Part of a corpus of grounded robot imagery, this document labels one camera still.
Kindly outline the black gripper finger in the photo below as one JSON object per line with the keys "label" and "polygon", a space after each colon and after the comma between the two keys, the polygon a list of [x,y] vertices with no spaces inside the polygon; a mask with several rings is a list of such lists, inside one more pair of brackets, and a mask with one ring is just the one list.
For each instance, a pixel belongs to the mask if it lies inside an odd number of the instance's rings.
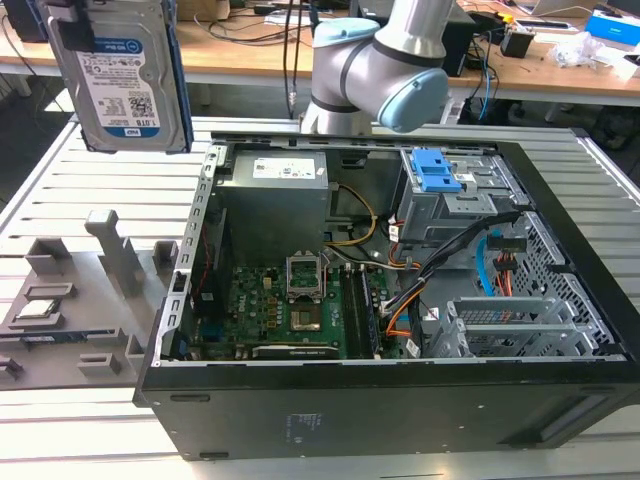
{"label": "black gripper finger", "polygon": [[93,51],[95,35],[84,0],[51,0],[47,2],[49,16],[66,50]]}

